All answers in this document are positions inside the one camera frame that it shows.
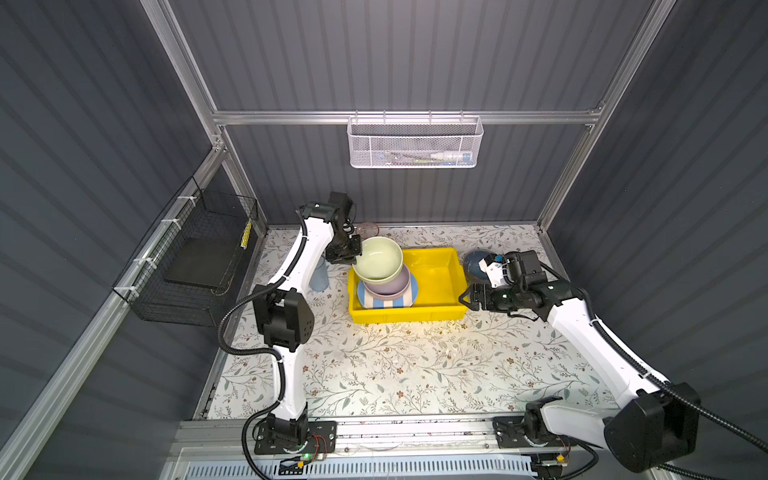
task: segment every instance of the black wire basket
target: black wire basket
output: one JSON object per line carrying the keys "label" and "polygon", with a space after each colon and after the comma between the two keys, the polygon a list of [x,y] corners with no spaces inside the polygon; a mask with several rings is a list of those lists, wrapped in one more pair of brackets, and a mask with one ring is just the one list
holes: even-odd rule
{"label": "black wire basket", "polygon": [[237,301],[257,235],[251,197],[197,190],[142,258],[130,285],[113,290],[143,320],[216,326]]}

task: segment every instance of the white mesh basket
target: white mesh basket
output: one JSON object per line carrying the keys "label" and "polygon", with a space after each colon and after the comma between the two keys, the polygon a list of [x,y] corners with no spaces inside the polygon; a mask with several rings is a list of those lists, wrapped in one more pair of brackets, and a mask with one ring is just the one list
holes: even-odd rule
{"label": "white mesh basket", "polygon": [[483,130],[479,117],[387,114],[350,117],[346,133],[354,168],[472,168]]}

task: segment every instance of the vent grille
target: vent grille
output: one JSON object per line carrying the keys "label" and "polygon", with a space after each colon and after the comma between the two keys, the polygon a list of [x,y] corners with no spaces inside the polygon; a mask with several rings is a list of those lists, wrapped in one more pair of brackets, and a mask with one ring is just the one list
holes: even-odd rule
{"label": "vent grille", "polygon": [[[364,476],[386,478],[391,475],[402,477],[431,477],[434,475],[527,475],[537,476],[531,470],[531,459],[521,455],[435,455],[429,457],[382,457],[382,458],[328,458],[322,462],[310,463],[302,473],[278,475],[278,460],[257,460],[256,464],[270,478],[338,478]],[[239,478],[256,479],[245,461],[190,462],[188,479],[218,480]]]}

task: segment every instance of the yellow tag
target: yellow tag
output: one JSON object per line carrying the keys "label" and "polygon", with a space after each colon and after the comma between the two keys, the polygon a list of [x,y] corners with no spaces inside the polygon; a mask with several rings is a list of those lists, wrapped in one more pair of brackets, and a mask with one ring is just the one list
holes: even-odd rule
{"label": "yellow tag", "polygon": [[242,240],[240,240],[240,248],[248,247],[248,238],[250,237],[250,228],[251,228],[251,221],[248,220],[248,223],[245,226],[245,231],[243,232],[243,238]]}

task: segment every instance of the purple bowl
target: purple bowl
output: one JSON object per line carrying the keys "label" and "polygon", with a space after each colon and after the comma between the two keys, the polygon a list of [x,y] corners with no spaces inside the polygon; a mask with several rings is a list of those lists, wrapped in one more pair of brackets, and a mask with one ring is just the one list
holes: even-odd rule
{"label": "purple bowl", "polygon": [[403,265],[400,273],[387,283],[380,283],[379,285],[372,285],[367,282],[363,283],[366,286],[366,290],[373,294],[374,298],[376,298],[376,295],[391,296],[396,295],[397,293],[402,295],[402,292],[405,291],[409,283],[411,283],[411,271],[408,270],[406,265]]}

